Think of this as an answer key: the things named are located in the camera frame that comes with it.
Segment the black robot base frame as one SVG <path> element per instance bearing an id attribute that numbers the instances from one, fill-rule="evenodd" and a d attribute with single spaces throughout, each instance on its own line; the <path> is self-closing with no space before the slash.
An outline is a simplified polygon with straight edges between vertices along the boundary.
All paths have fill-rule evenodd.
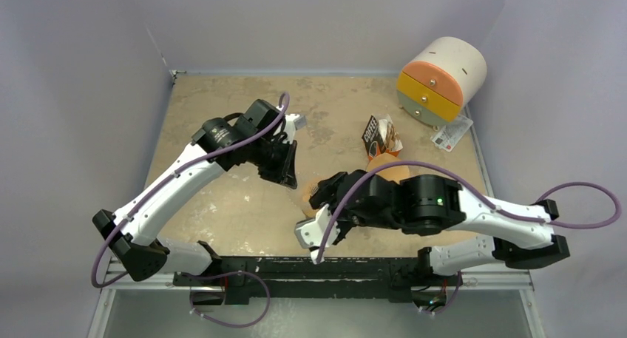
<path id="1" fill-rule="evenodd" d="M 216 287 L 226 305 L 252 298 L 382 299 L 411 302 L 419 308 L 444 307 L 447 289 L 457 291 L 459 273 L 436 274 L 429 250 L 415 257 L 326 257 L 315 265 L 307 257 L 213 255 L 202 274 L 176 273 L 175 286 Z"/>

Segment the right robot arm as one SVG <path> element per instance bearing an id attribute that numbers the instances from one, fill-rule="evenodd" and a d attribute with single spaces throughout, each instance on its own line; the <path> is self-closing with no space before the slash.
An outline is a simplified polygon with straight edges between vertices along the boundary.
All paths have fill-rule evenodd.
<path id="1" fill-rule="evenodd" d="M 442 276 L 491 263 L 513 269 L 538 269 L 566 259 L 566 238 L 550 226 L 558 217 L 553 200 L 517 205 L 490 198 L 486 203 L 456 180 L 419 175 L 395 182 L 364 170 L 339 172 L 316 185 L 309 203 L 316 214 L 295 225 L 301 247 L 318 264 L 321 246 L 342 241 L 354 227 L 399 230 L 431 236 L 443 231 L 470 231 L 474 236 L 449 246 L 420 250 L 417 278 L 432 284 Z M 322 243 L 334 212 L 339 214 Z"/>

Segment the light bamboo dripper stand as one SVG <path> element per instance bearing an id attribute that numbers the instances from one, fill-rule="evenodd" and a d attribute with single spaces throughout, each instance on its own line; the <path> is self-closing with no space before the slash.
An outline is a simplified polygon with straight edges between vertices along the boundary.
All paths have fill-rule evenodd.
<path id="1" fill-rule="evenodd" d="M 306 218 L 312 218 L 316 215 L 316 209 L 311 206 L 309 200 L 318 189 L 318 182 L 323 180 L 321 177 L 314 177 L 307 180 L 299 190 L 296 196 L 296 202 Z"/>

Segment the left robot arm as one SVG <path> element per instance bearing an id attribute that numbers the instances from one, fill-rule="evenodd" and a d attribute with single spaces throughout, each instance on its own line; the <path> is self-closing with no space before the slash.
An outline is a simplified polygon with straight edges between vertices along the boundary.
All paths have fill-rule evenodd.
<path id="1" fill-rule="evenodd" d="M 92 222 L 135 282 L 157 273 L 188 273 L 201 285 L 220 278 L 217 254 L 206 243 L 181 243 L 160 236 L 163 227 L 200 190 L 231 168 L 250 163 L 261 179 L 297 188 L 296 132 L 302 114 L 287 112 L 289 96 L 278 105 L 257 99 L 245 112 L 203 123 L 174 163 L 135 199 L 111 212 L 97 212 Z"/>

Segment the coffee paper filter box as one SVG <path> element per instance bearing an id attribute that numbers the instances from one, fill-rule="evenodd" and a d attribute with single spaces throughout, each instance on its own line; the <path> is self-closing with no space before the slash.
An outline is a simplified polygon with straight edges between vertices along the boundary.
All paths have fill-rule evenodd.
<path id="1" fill-rule="evenodd" d="M 398 156 L 403 144 L 388 114 L 371 115 L 362 133 L 368 160 L 382 154 Z"/>

